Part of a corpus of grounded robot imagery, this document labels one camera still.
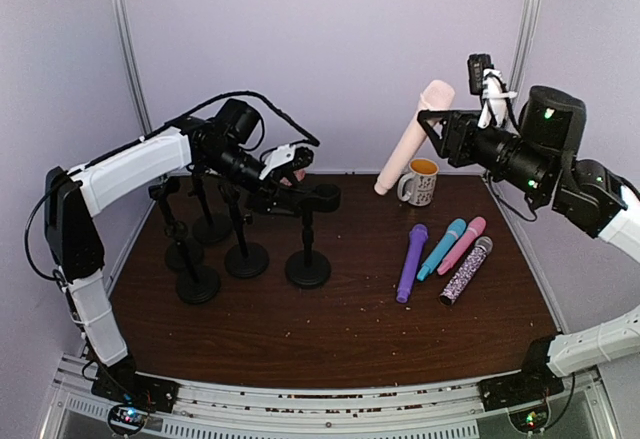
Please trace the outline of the black stand of cream microphone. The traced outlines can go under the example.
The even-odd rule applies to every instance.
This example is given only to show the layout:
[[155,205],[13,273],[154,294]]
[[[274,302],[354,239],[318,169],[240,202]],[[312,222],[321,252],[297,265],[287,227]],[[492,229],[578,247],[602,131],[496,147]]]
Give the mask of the black stand of cream microphone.
[[314,249],[314,214],[335,212],[340,203],[341,189],[335,184],[319,184],[305,191],[296,203],[302,221],[303,249],[287,259],[285,275],[301,289],[318,288],[331,276],[329,259]]

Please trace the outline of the black stand of glitter microphone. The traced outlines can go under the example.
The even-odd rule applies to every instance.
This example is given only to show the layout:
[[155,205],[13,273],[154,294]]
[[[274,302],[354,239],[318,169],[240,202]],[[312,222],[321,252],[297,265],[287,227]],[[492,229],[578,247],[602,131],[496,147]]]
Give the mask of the black stand of glitter microphone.
[[169,196],[180,189],[180,181],[176,177],[168,177],[160,183],[148,187],[149,197],[154,200],[164,220],[164,234],[172,243],[166,249],[164,262],[169,270],[183,272],[187,265],[199,265],[204,259],[203,247],[189,237],[187,225],[178,220],[171,209]]

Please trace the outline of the glitter purple silver microphone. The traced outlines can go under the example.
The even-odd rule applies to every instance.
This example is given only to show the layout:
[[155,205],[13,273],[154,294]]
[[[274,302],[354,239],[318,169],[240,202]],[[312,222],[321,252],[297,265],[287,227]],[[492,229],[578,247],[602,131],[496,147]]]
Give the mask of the glitter purple silver microphone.
[[492,250],[493,241],[489,236],[481,236],[476,240],[471,252],[439,295],[442,304],[451,306],[459,299]]

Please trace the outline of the pink microphone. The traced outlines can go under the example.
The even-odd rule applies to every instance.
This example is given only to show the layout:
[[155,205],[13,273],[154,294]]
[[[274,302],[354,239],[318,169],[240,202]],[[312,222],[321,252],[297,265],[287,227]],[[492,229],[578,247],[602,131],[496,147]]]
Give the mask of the pink microphone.
[[477,238],[481,236],[486,228],[486,219],[482,216],[477,216],[472,219],[462,236],[456,241],[449,252],[444,256],[440,265],[436,269],[439,275],[444,275],[448,272],[467,251],[467,249],[475,242]]

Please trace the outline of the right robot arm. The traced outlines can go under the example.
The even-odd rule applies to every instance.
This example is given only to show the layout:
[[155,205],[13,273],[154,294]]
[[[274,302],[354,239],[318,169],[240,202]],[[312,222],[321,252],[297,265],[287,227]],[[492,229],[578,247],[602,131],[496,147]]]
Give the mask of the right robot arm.
[[[552,87],[528,94],[515,131],[475,110],[423,110],[417,115],[436,153],[453,167],[482,166],[495,180],[523,192],[531,211],[550,207],[576,228],[564,246],[570,264],[587,254],[588,241],[639,259],[639,191],[594,159],[578,156],[587,111],[584,102]],[[535,399],[551,375],[580,370],[639,351],[639,309],[570,334],[533,342],[523,371],[513,378],[519,399]]]

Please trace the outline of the black clamp microphone stand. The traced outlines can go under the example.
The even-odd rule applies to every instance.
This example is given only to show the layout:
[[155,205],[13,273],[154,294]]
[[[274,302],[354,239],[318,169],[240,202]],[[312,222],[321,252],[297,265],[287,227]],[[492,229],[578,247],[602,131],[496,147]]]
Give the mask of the black clamp microphone stand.
[[221,213],[212,213],[204,188],[203,174],[191,174],[192,190],[189,196],[196,197],[202,209],[202,215],[194,222],[192,234],[203,246],[211,246],[228,238],[232,232],[231,219]]

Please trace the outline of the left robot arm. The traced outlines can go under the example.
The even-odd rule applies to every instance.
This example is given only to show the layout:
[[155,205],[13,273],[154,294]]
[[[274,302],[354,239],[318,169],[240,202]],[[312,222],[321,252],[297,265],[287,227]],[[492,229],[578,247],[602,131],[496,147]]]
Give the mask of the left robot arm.
[[[260,100],[300,134],[260,160],[246,143],[261,120],[247,103]],[[103,271],[105,248],[96,219],[113,204],[152,181],[187,168],[210,170],[251,194],[276,195],[283,189],[277,174],[299,158],[312,158],[319,139],[254,91],[215,96],[152,132],[70,170],[46,175],[44,236],[78,327],[98,362],[110,367],[106,388],[123,403],[144,392],[138,374],[120,364],[129,354],[107,296]]]

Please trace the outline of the cream white microphone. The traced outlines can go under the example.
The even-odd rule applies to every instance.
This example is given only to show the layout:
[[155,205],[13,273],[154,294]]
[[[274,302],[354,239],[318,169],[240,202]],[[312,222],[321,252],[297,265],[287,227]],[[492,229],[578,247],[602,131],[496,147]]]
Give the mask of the cream white microphone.
[[454,88],[443,80],[433,80],[423,90],[419,96],[416,112],[377,176],[374,191],[378,195],[384,196],[392,189],[404,168],[426,140],[427,134],[418,122],[418,114],[422,111],[448,110],[454,97]]

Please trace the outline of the blue microphone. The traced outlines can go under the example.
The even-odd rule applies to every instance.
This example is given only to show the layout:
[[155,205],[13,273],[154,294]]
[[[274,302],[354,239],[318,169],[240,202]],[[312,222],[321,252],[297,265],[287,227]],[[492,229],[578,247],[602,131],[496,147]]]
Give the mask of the blue microphone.
[[429,275],[436,271],[446,254],[465,232],[466,227],[467,224],[465,220],[461,218],[457,218],[449,224],[445,234],[421,265],[416,275],[418,281],[424,281]]

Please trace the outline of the black stand of blue microphone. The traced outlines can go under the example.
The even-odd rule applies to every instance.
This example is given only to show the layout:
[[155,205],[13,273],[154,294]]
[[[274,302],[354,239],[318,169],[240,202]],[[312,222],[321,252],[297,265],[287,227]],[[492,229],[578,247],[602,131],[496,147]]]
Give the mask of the black stand of blue microphone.
[[176,293],[187,304],[198,305],[213,299],[221,287],[218,272],[203,264],[204,249],[187,236],[175,240],[184,269],[176,279]]

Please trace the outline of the black stand of purple microphone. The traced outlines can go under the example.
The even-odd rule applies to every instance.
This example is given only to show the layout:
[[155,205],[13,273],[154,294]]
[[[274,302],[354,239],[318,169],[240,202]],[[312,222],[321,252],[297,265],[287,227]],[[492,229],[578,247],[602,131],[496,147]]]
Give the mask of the black stand of purple microphone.
[[228,207],[229,217],[237,239],[237,244],[225,254],[225,270],[231,276],[239,279],[255,278],[267,269],[270,262],[268,252],[260,244],[246,240],[244,225],[251,223],[252,220],[246,219],[240,211],[239,190],[227,182],[220,183],[218,189]]

